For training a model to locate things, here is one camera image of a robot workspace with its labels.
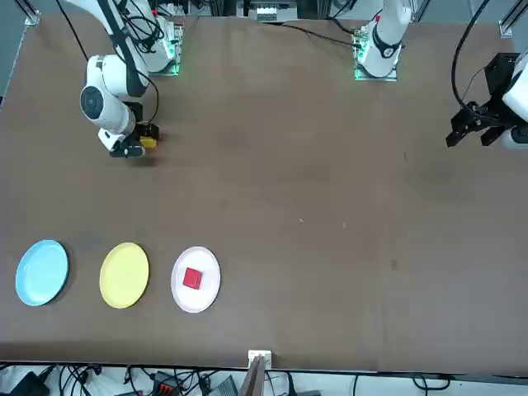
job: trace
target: cable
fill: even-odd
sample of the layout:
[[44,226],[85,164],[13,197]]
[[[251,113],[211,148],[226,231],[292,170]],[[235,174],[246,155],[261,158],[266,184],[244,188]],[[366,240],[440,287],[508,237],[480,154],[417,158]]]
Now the cable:
[[266,371],[266,377],[267,377],[267,380],[270,381],[271,392],[273,393],[273,396],[276,396],[275,388],[273,388],[273,381],[271,380],[270,373],[268,371]]
[[339,8],[339,10],[333,15],[332,18],[336,18],[339,14],[341,14],[341,12],[347,8],[347,5],[350,4],[350,8],[348,9],[348,11],[350,11],[352,8],[354,8],[354,6],[356,5],[357,3],[357,0],[348,0],[347,2],[345,2],[341,8]]
[[358,378],[360,378],[359,375],[356,375],[356,377],[354,378],[354,386],[352,387],[352,396],[356,396],[356,388],[357,388],[357,379]]
[[24,3],[27,5],[27,7],[31,10],[31,12],[33,12],[34,14],[36,14],[36,10],[35,10],[35,8],[33,7],[33,5],[32,5],[30,2],[28,2],[27,0],[23,0],[23,1],[24,1]]
[[465,28],[464,34],[460,38],[459,44],[456,46],[455,55],[453,56],[453,64],[451,66],[451,87],[453,88],[453,94],[455,95],[456,101],[460,104],[460,106],[462,107],[463,110],[465,110],[466,112],[470,113],[470,115],[473,116],[474,118],[488,121],[488,122],[492,123],[492,125],[498,125],[498,121],[499,121],[498,118],[488,117],[487,115],[479,114],[476,111],[474,111],[473,109],[470,109],[469,106],[466,105],[464,103],[464,101],[462,100],[462,98],[460,97],[459,91],[458,91],[458,89],[456,87],[456,64],[458,63],[460,51],[462,50],[462,46],[464,45],[464,42],[468,38],[469,32],[473,28],[473,25],[475,24],[475,22],[479,18],[479,16],[482,13],[482,11],[484,11],[484,8],[488,5],[489,1],[490,0],[483,0],[482,1],[482,4],[480,4],[480,7],[475,12],[475,15],[473,15],[473,17],[471,18],[471,21],[469,22],[469,24]]
[[80,41],[80,39],[79,39],[79,36],[77,35],[77,32],[76,32],[75,29],[73,28],[72,22],[69,20],[68,15],[66,15],[66,11],[63,9],[63,6],[61,6],[59,0],[55,0],[55,1],[57,2],[57,5],[59,6],[60,11],[63,13],[64,19],[65,19],[66,22],[68,23],[69,28],[72,30],[72,33],[73,33],[73,35],[75,36],[75,40],[77,41],[77,44],[79,44],[79,48],[81,49],[82,54],[84,55],[85,60],[88,61],[88,55],[86,55],[86,51],[84,50],[84,47],[83,47],[83,45],[81,44],[81,41]]
[[[130,38],[132,39],[132,42],[134,43],[138,51],[143,54],[152,54],[156,52],[152,50],[153,46],[156,44],[156,41],[163,39],[163,37],[165,37],[165,34],[163,33],[161,26],[155,18],[155,21],[149,20],[134,0],[130,0],[130,2],[135,7],[135,9],[138,10],[141,16],[128,16],[125,15],[123,12],[120,12],[121,18],[123,19],[124,23],[128,25],[130,29],[134,32],[135,37],[131,35]],[[150,29],[150,33],[145,31],[143,28],[137,26],[134,21],[144,22]],[[141,39],[138,31],[140,31],[147,37]]]
[[352,48],[360,48],[361,47],[361,45],[359,45],[359,44],[354,44],[354,43],[350,43],[348,41],[342,41],[342,40],[334,39],[332,37],[328,37],[327,35],[321,35],[321,34],[316,33],[314,31],[309,31],[307,29],[304,29],[303,27],[292,26],[292,25],[282,25],[282,26],[283,27],[289,27],[291,29],[296,29],[297,31],[303,31],[306,34],[314,35],[315,37],[318,37],[320,39],[329,40],[329,41],[331,41],[332,43],[335,43],[335,44],[346,45],[346,46],[352,47]]
[[30,14],[27,13],[26,9],[18,2],[18,0],[15,0],[15,3],[18,4],[18,7],[26,14],[26,17],[31,19]]
[[473,80],[475,79],[475,77],[477,77],[477,75],[482,72],[484,69],[486,68],[486,66],[483,66],[482,68],[480,68],[479,70],[477,70],[475,72],[475,74],[473,75],[473,77],[469,80],[469,84],[468,84],[468,87],[465,88],[465,92],[464,92],[464,95],[462,95],[462,101],[464,101],[464,98],[465,96],[467,95],[468,91],[469,91],[469,88],[471,87],[471,83],[473,82]]
[[422,374],[420,374],[420,378],[422,379],[423,381],[423,385],[420,385],[417,381],[416,381],[416,378],[417,378],[417,375],[416,374],[413,374],[412,375],[412,383],[420,390],[423,390],[425,392],[425,395],[427,396],[427,394],[429,393],[429,391],[442,391],[442,390],[446,390],[447,388],[450,387],[451,385],[451,378],[449,377],[446,377],[444,378],[443,380],[445,380],[445,384],[442,385],[442,386],[434,386],[434,387],[431,387],[429,386],[429,384],[427,383],[426,381],[426,377],[424,377]]
[[[117,55],[117,57],[121,60],[121,62],[123,62],[126,66],[126,68],[130,68],[130,65],[128,65],[125,60],[123,59],[123,57],[121,55],[119,55],[119,53],[116,51],[115,54]],[[154,118],[156,118],[156,115],[158,114],[158,108],[159,108],[159,90],[158,90],[158,86],[154,83],[154,81],[152,81],[149,76],[146,76],[145,74],[141,73],[136,67],[135,65],[132,65],[133,69],[132,71],[139,74],[140,76],[144,77],[147,79],[147,81],[149,83],[152,84],[152,86],[154,87],[154,89],[156,90],[156,106],[154,107],[154,113],[152,114],[152,116],[150,117],[150,119],[147,121],[147,124],[150,124]]]
[[72,391],[70,393],[70,396],[73,396],[73,391],[75,390],[75,386],[77,385],[77,383],[79,383],[81,385],[81,392],[84,392],[84,394],[87,395],[87,396],[91,396],[90,392],[88,392],[88,389],[85,386],[87,378],[88,378],[88,371],[91,368],[92,367],[87,366],[80,373],[78,371],[78,367],[74,367],[73,370],[68,368],[68,370],[70,371],[70,373],[73,375],[73,377],[75,379],[74,382],[73,382]]
[[49,365],[40,372],[39,379],[42,381],[42,384],[48,379],[51,371],[53,371],[55,367],[57,367],[57,365]]
[[341,29],[342,31],[348,33],[349,35],[353,35],[355,32],[356,32],[356,29],[347,29],[336,17],[334,16],[329,16],[328,18],[326,18],[327,20],[329,21],[332,21],[333,23],[335,23],[337,25],[337,27],[339,29]]
[[138,390],[135,388],[134,380],[132,379],[132,367],[128,366],[126,368],[126,374],[128,375],[128,380],[130,381],[130,386],[132,387],[132,390],[134,391],[134,394],[138,394]]
[[[215,370],[213,371],[212,373],[209,373],[208,375],[204,375],[201,379],[202,380],[207,380],[209,377],[211,377],[212,375],[218,373],[219,370]],[[190,387],[184,394],[183,396],[187,396],[188,394],[190,394],[198,385],[200,385],[200,381],[198,381],[198,384],[195,384],[194,386]]]
[[378,12],[376,12],[370,21],[373,21],[382,11],[383,11],[383,8],[380,9]]

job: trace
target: metal bracket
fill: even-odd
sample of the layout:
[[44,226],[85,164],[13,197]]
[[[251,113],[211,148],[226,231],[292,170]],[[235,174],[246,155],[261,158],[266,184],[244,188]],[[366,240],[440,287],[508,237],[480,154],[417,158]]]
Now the metal bracket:
[[523,14],[528,10],[528,0],[516,0],[502,19],[498,22],[498,27],[503,39],[512,37],[512,27],[521,19]]
[[251,366],[256,357],[264,357],[266,363],[266,370],[271,370],[271,351],[255,351],[250,349],[247,351],[247,367]]
[[513,37],[512,29],[511,27],[506,28],[502,21],[498,22],[498,30],[501,32],[501,38],[502,39],[511,39]]
[[40,22],[40,11],[35,11],[35,14],[31,18],[27,17],[24,24],[26,26],[38,26]]

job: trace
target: red cube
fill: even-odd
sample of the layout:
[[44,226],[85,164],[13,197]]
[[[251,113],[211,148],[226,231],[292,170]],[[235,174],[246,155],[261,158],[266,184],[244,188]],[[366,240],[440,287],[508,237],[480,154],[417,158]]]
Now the red cube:
[[185,276],[183,277],[183,284],[192,289],[199,289],[201,283],[201,272],[187,268],[185,270]]

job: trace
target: yellow plate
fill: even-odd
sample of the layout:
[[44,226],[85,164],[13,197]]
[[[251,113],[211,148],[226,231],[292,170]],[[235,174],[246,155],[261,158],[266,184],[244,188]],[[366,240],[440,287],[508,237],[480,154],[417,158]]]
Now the yellow plate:
[[99,289],[113,308],[127,308],[143,294],[149,280],[149,260],[135,243],[114,247],[101,266]]

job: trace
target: table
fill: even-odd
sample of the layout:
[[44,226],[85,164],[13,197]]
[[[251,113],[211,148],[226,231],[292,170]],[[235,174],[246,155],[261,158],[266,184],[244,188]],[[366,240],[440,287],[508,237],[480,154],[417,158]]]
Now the table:
[[[72,18],[89,54],[111,53],[98,22]],[[296,23],[346,39],[329,21]],[[60,15],[43,15],[0,117],[0,358],[245,366],[248,349],[270,349],[276,368],[525,374],[528,157],[477,134],[446,147],[463,29],[410,26],[400,81],[355,82],[347,47],[200,18],[180,77],[155,80],[163,142],[131,161],[99,143],[78,106],[81,52]],[[460,90],[508,49],[476,26]],[[482,76],[470,97],[485,99]],[[150,114],[152,88],[144,103]],[[64,244],[72,269],[35,309],[14,274],[42,238]],[[151,275],[116,310],[98,278],[124,241]],[[222,269],[200,314],[169,287],[192,245]]]

